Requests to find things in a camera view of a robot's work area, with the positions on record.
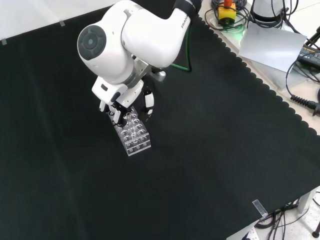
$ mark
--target small metal bracket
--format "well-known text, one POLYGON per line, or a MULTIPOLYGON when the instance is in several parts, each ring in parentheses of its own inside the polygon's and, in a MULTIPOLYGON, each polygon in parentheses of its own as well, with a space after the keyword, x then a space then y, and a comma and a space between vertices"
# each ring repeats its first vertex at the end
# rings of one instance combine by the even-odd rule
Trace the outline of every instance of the small metal bracket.
POLYGON ((158 82, 163 82, 166 78, 166 72, 165 71, 159 71, 157 73, 150 72, 149 74, 153 79, 155 79, 158 82))
POLYGON ((7 44, 7 40, 5 38, 1 39, 2 45, 6 45, 7 44))
POLYGON ((267 211, 265 210, 265 208, 262 206, 262 204, 259 202, 258 199, 254 200, 252 203, 263 218, 268 215, 267 211))
POLYGON ((139 58, 136 58, 134 64, 134 77, 127 79, 123 84, 129 89, 133 88, 143 76, 151 73, 151 66, 139 58))

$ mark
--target black cable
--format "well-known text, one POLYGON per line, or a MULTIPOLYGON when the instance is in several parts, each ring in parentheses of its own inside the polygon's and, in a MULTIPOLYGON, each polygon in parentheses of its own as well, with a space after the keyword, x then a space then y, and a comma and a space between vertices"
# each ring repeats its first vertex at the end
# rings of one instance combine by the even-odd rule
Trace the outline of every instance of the black cable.
POLYGON ((281 209, 281 210, 276 210, 276 211, 274 211, 274 212, 272 212, 272 213, 269 213, 266 217, 264 217, 263 219, 261 219, 260 221, 258 221, 258 223, 257 223, 254 227, 257 228, 257 229, 268 229, 268 228, 270 228, 272 225, 274 225, 274 224, 277 222, 277 221, 276 221, 276 218, 277 218, 276 216, 277 216, 278 214, 280 214, 283 210, 284 210, 284 211, 289 211, 289 210, 292 210, 292 209, 297 208, 297 207, 298 207, 298 204, 299 204, 299 200, 300 200, 300 199, 298 199, 296 203, 294 203, 294 201, 293 201, 293 202, 291 202, 290 204, 287 204, 287 205, 284 206, 283 209, 281 209), (272 218, 272 220, 271 220, 270 223, 268 223, 268 224, 261 224, 262 222, 265 222, 266 220, 268 220, 268 219, 270 219, 270 218, 272 218))
POLYGON ((293 222, 290 222, 290 223, 287 223, 286 226, 297 222, 297 221, 298 221, 299 219, 301 219, 304 215, 306 215, 308 211, 309 211, 309 208, 308 208, 308 210, 307 210, 302 216, 300 216, 297 220, 295 220, 295 221, 293 221, 293 222))
POLYGON ((289 14, 288 21, 290 21, 291 15, 292 15, 292 0, 290 0, 290 14, 289 14))
MULTIPOLYGON (((288 19, 284 20, 285 23, 296 33, 296 34, 301 34, 292 24, 288 19)), ((309 41, 309 44, 315 46, 318 50, 320 50, 320 47, 318 47, 313 41, 311 41, 309 38, 307 38, 309 41)))
POLYGON ((239 29, 239 28, 245 26, 246 23, 247 23, 247 21, 248 21, 248 19, 249 19, 249 16, 248 16, 248 14, 247 14, 246 11, 244 11, 245 15, 243 15, 242 12, 236 10, 236 9, 233 8, 233 7, 223 6, 223 5, 218 5, 217 7, 218 7, 218 8, 225 8, 225 9, 234 10, 234 11, 236 12, 236 14, 242 16, 242 19, 240 19, 240 20, 237 21, 236 23, 238 23, 238 22, 240 22, 240 21, 242 21, 242 20, 244 20, 244 23, 241 23, 241 24, 238 24, 238 25, 228 25, 228 26, 225 26, 225 27, 223 27, 223 28, 217 28, 217 27, 213 26, 211 23, 209 23, 208 20, 207 20, 207 14, 208 14, 209 12, 211 12, 211 11, 214 12, 215 17, 216 17, 216 19, 218 20, 217 10, 216 10, 215 8, 212 8, 212 9, 209 9, 208 11, 206 11, 206 12, 204 13, 204 20, 205 20, 206 24, 208 24, 208 26, 211 27, 211 28, 214 29, 214 30, 225 31, 225 30, 228 30, 228 29, 239 29))
POLYGON ((309 67, 309 73, 315 78, 315 82, 317 82, 317 83, 320 83, 320 80, 319 80, 319 78, 317 78, 317 76, 312 72, 312 70, 311 70, 311 67, 309 67))
POLYGON ((315 203, 315 204, 317 204, 317 205, 318 205, 318 207, 320 207, 320 204, 319 204, 319 203, 317 203, 317 201, 316 201, 314 198, 312 198, 312 200, 314 201, 314 203, 315 203))
POLYGON ((264 28, 264 29, 271 29, 271 28, 274 28, 274 27, 276 27, 277 25, 279 25, 280 24, 280 22, 278 22, 278 21, 275 21, 274 23, 272 23, 272 24, 270 24, 270 25, 265 25, 265 24, 263 24, 263 23, 261 23, 261 22, 258 22, 257 20, 256 20, 256 17, 255 17, 255 11, 254 11, 254 9, 255 9, 255 2, 256 2, 256 0, 253 0, 252 1, 252 5, 251 5, 251 10, 250 10, 250 13, 251 13, 251 17, 252 17, 252 19, 253 19, 253 23, 255 23, 255 24, 257 24, 259 27, 261 27, 261 28, 264 28))
POLYGON ((305 78, 308 77, 307 75, 303 74, 302 72, 298 71, 298 70, 295 69, 295 68, 292 68, 292 70, 294 70, 295 72, 297 72, 298 74, 300 74, 301 76, 303 76, 303 77, 305 77, 305 78))
MULTIPOLYGON (((310 41, 316 43, 319 39, 320 39, 320 26, 317 28, 316 33, 312 37, 310 37, 310 41)), ((310 44, 310 41, 307 41, 305 45, 308 46, 310 44)))
POLYGON ((304 75, 306 78, 311 79, 312 81, 314 81, 315 83, 320 83, 320 81, 318 80, 318 78, 315 76, 315 79, 313 79, 312 77, 310 77, 308 74, 306 74, 306 72, 297 64, 297 62, 294 64, 304 75))
POLYGON ((293 11, 291 11, 291 9, 290 9, 290 13, 289 14, 287 14, 287 15, 292 15, 292 14, 294 14, 295 13, 295 11, 297 10, 297 8, 298 8, 298 4, 299 4, 299 0, 296 0, 296 3, 295 3, 295 7, 294 7, 294 9, 293 9, 293 11))
POLYGON ((285 240, 285 235, 286 235, 286 211, 283 212, 283 235, 282 235, 282 240, 285 240))
POLYGON ((274 234, 273 234, 273 240, 275 240, 276 239, 276 234, 277 234, 277 230, 278 230, 278 226, 279 226, 279 223, 280 223, 280 219, 282 218, 282 216, 284 215, 284 211, 282 211, 281 212, 281 215, 280 215, 280 217, 279 217, 279 219, 277 220, 278 221, 278 223, 277 223, 277 225, 276 225, 276 228, 274 229, 274 234))
POLYGON ((276 17, 276 13, 274 10, 274 0, 271 0, 271 9, 272 9, 273 16, 276 17))
MULTIPOLYGON (((301 56, 301 58, 304 58, 305 56, 309 56, 309 55, 311 55, 311 54, 317 54, 317 52, 310 52, 310 53, 304 54, 304 55, 301 56)), ((291 68, 297 63, 297 61, 298 61, 298 60, 295 60, 295 61, 291 64, 291 66, 289 67, 289 69, 288 69, 288 71, 286 72, 286 75, 285 75, 285 87, 286 87, 288 93, 289 93, 291 96, 293 96, 293 94, 290 92, 289 87, 288 87, 288 75, 289 75, 289 72, 290 72, 291 68)))
POLYGON ((272 233, 273 233, 273 231, 274 231, 275 227, 276 227, 276 222, 274 222, 274 224, 272 225, 271 231, 268 233, 268 239, 267 239, 267 240, 270 240, 271 235, 272 235, 272 233))
POLYGON ((287 11, 286 11, 286 2, 285 0, 282 0, 282 3, 283 3, 283 9, 281 10, 281 27, 280 29, 282 28, 282 25, 284 24, 284 21, 283 19, 287 19, 287 11))
POLYGON ((205 12, 204 20, 205 20, 206 24, 208 24, 212 29, 217 30, 217 31, 227 31, 227 30, 231 30, 231 29, 240 29, 240 28, 242 28, 242 27, 244 27, 246 25, 247 21, 249 21, 249 18, 250 18, 249 10, 245 8, 246 4, 247 4, 247 0, 238 0, 238 1, 235 2, 236 8, 234 9, 233 7, 224 6, 223 2, 220 2, 219 0, 213 0, 211 2, 211 5, 212 5, 213 8, 209 9, 208 11, 205 12), (224 22, 221 22, 219 20, 218 15, 217 15, 218 8, 225 8, 225 9, 234 10, 236 12, 236 15, 242 16, 242 18, 240 20, 234 22, 233 24, 226 24, 224 22), (222 28, 217 28, 217 27, 213 26, 207 20, 207 14, 209 12, 211 12, 211 11, 214 12, 214 16, 217 19, 218 24, 222 25, 222 28))

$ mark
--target floor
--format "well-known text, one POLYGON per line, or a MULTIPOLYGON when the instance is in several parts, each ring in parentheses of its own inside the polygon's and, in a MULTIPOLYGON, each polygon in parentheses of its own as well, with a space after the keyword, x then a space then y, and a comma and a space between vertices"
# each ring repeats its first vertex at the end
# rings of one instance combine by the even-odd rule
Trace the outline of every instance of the floor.
MULTIPOLYGON (((316 193, 314 199, 320 203, 320 193, 316 193)), ((296 209, 287 211, 285 213, 285 223, 294 222, 298 219, 301 214, 298 213, 296 209)), ((314 240, 312 236, 312 232, 316 230, 318 224, 320 222, 320 207, 318 207, 313 201, 309 207, 308 212, 297 222, 287 225, 285 229, 285 240, 314 240)), ((250 240, 267 240, 268 233, 270 232, 270 228, 268 229, 252 229, 248 235, 250 240)), ((275 240, 282 240, 283 228, 279 228, 275 240)))
POLYGON ((1 1, 0 40, 102 9, 119 1, 120 0, 1 1))

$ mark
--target yellow emergency stop box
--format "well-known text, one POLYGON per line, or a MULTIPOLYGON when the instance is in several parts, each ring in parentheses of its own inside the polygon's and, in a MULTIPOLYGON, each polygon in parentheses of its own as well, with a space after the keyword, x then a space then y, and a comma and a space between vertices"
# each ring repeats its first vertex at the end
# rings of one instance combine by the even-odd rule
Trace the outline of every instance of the yellow emergency stop box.
MULTIPOLYGON (((230 8, 236 9, 236 4, 232 3, 230 8)), ((223 5, 218 7, 218 19, 221 25, 231 25, 236 21, 236 11, 230 8, 224 8, 223 5)))

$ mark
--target white wall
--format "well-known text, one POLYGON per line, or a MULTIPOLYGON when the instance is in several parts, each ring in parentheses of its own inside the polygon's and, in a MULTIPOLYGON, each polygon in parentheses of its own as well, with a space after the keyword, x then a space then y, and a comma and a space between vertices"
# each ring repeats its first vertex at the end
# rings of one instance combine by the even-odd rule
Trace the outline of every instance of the white wall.
POLYGON ((120 0, 0 0, 0 39, 108 7, 120 0))

